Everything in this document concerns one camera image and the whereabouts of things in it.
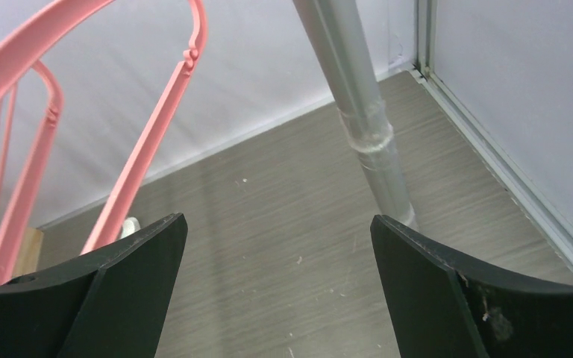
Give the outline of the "white metal clothes rack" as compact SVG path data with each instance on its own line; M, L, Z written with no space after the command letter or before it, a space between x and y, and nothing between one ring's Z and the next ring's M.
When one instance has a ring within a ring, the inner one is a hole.
M418 229L356 2L294 5L379 210Z

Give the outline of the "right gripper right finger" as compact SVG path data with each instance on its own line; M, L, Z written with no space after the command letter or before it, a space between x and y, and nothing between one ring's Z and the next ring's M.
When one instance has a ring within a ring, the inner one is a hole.
M370 233L403 357L573 357L573 285L487 263L389 216Z

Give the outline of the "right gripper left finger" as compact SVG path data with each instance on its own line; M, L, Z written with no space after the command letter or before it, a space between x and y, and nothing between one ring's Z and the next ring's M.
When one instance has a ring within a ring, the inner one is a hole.
M0 357L153 357L187 234L174 213L0 285Z

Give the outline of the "wooden clothes rack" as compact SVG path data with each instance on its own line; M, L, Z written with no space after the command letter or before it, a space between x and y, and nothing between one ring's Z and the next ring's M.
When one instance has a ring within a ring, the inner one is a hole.
M30 274L37 270L42 243L43 232L41 230L32 227L25 229L11 278Z

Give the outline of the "thick pink hanger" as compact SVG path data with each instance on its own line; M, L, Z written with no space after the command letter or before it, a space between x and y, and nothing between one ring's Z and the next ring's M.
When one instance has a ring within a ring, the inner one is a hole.
M63 111L64 98L55 76L41 62L31 65L43 80L48 91L48 104L44 120L37 132L32 151L28 156L19 181L13 191L4 218L0 224L0 285L8 282L15 269L19 249L22 244L27 223L37 197L40 183L46 168L51 147L54 142L57 124ZM7 153L10 142L13 112L16 102L18 83L8 84L0 82L0 118L1 106L4 96L10 97L10 104L6 115L4 141L0 159L0 194L7 164Z
M0 100L59 40L108 1L53 1L0 41ZM207 42L202 1L191 1L193 31L189 48L176 66L125 164L82 251L89 253L116 240L124 217L178 108Z

